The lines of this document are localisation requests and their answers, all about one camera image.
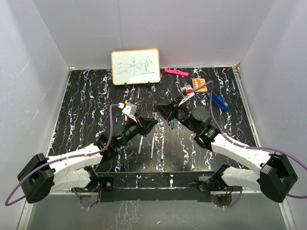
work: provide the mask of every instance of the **gray floor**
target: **gray floor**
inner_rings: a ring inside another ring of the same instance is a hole
[[[118,201],[89,212],[74,195],[36,203],[28,230],[285,230],[279,205],[263,194],[243,194],[226,211],[197,201]]]

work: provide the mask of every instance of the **small whiteboard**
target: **small whiteboard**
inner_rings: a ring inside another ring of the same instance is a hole
[[[160,82],[159,50],[140,49],[111,53],[113,84]]]

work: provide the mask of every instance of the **pink object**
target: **pink object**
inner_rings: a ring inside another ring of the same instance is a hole
[[[187,77],[189,75],[188,72],[182,72],[180,70],[172,70],[172,69],[165,69],[164,72],[165,73],[172,73],[172,74],[176,74],[176,75],[181,75],[181,76],[185,76],[185,77]]]

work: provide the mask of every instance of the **blue tool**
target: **blue tool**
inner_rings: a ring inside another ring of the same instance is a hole
[[[224,111],[228,109],[228,104],[225,102],[224,98],[220,94],[218,94],[214,89],[212,94],[212,101],[216,103]]]

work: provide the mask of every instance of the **black marble table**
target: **black marble table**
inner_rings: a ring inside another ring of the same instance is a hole
[[[59,119],[52,139],[49,156],[60,155],[83,148],[93,142],[109,127],[109,107],[119,102],[136,104],[137,113],[144,117],[154,117],[155,102],[170,102],[180,94],[180,88],[191,84],[192,78],[212,80],[215,89],[229,104],[227,111],[213,105],[213,112],[223,129],[234,139],[254,145],[255,141],[243,106],[238,85],[232,68],[177,68],[189,72],[188,77],[165,74],[161,69],[161,81],[147,85],[115,86],[112,71],[74,70],[70,74]],[[203,105],[207,109],[209,98],[204,93],[196,93],[187,102],[188,108]],[[119,108],[113,110],[113,118],[124,122]],[[171,130],[167,122],[158,114],[158,134],[155,138],[153,160],[150,160],[154,130],[143,139],[142,152],[138,156],[141,136],[133,138],[118,156],[96,167],[97,172],[210,172],[222,164],[243,167],[237,162],[200,148],[193,140],[194,135],[175,121]],[[165,137],[165,159],[160,161],[162,136]]]

